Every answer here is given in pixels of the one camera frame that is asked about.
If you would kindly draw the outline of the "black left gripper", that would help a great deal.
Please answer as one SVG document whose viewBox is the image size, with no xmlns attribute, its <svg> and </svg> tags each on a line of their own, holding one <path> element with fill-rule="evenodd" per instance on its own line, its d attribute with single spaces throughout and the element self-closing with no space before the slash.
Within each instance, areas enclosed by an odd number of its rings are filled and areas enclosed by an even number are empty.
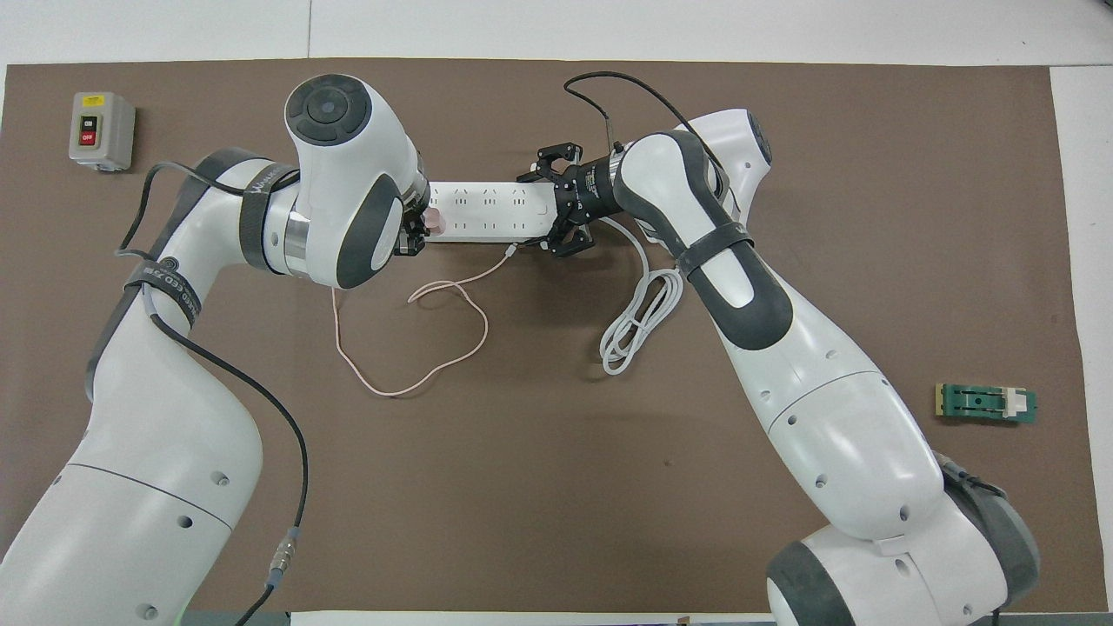
<svg viewBox="0 0 1113 626">
<path fill-rule="evenodd" d="M 434 207 L 429 197 L 421 198 L 418 211 L 402 214 L 398 239 L 395 243 L 397 256 L 417 256 L 426 244 L 426 237 L 434 233 Z"/>
</svg>

